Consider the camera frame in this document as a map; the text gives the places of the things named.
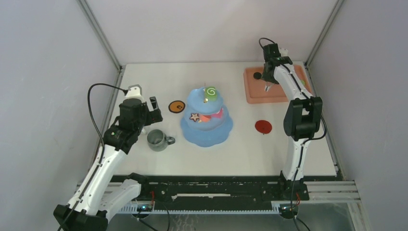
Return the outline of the blue three-tier cake stand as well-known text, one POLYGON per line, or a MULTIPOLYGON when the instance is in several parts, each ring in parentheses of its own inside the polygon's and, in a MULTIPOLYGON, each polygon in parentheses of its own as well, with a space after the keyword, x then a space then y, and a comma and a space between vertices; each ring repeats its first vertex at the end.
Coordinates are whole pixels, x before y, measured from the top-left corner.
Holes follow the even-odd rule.
POLYGON ((217 100, 206 102, 204 99, 204 88, 193 89, 186 102, 184 114, 180 120, 180 127, 184 138, 200 147, 211 147, 223 143, 229 137, 233 128, 233 121, 224 99, 217 90, 217 100), (189 120, 191 113, 212 115, 223 108, 221 119, 211 118, 209 122, 193 122, 189 120))

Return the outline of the white star cookie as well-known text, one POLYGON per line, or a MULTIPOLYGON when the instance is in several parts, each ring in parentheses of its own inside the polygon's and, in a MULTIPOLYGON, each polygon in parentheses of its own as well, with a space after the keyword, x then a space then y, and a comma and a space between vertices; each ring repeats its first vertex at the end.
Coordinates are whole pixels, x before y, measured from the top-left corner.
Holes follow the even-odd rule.
POLYGON ((193 122, 201 122, 200 114, 199 113, 191 113, 191 116, 190 116, 189 120, 192 120, 193 122))

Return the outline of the magenta swirl roll cake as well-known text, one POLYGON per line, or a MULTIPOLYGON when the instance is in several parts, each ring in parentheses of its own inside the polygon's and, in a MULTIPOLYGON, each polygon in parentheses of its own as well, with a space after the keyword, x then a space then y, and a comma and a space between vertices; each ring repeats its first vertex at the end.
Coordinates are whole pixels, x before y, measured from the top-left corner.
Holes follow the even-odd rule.
POLYGON ((212 114, 211 117, 221 119, 223 117, 223 108, 221 108, 217 113, 212 114))

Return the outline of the green swirl roll cake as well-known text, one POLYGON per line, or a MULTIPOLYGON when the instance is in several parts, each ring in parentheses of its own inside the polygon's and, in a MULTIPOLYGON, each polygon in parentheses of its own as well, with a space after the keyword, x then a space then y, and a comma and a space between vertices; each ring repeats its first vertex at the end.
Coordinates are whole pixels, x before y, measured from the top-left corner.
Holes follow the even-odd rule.
POLYGON ((205 87, 204 88, 204 99, 208 101, 216 101, 218 98, 217 90, 215 87, 205 87))

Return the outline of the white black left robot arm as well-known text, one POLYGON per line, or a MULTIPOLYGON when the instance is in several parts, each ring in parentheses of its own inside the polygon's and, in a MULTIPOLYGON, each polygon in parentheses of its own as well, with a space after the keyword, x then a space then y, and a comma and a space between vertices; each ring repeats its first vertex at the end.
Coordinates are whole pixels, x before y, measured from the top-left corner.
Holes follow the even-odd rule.
POLYGON ((97 157, 74 196, 66 205, 57 205, 53 215, 60 231, 105 231, 113 216, 131 199, 150 196, 150 187, 131 175, 119 189, 104 197, 116 169, 128 155, 144 127, 163 121, 155 97, 153 110, 140 97, 130 97, 119 105, 119 116, 105 131, 97 157))

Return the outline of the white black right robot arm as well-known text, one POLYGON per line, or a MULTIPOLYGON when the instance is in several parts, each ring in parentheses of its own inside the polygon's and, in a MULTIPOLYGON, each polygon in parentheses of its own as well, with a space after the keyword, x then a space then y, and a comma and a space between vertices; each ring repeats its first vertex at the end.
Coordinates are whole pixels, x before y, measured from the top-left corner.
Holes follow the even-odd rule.
POLYGON ((265 90, 273 84, 280 85, 289 102, 283 121, 284 132, 289 138, 288 153, 278 194, 283 200, 291 200, 303 185, 304 158, 320 129, 323 101, 302 84, 292 60, 281 54, 277 43, 271 42, 261 48, 265 63, 260 78, 266 82, 265 90))

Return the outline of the pink cake slice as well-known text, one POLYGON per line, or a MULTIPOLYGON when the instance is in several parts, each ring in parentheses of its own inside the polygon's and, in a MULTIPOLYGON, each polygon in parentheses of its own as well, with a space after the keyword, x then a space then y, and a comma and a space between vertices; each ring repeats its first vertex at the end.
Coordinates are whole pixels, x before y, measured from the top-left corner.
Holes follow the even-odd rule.
POLYGON ((202 115, 199 114, 199 122, 209 122, 211 120, 211 115, 202 115))

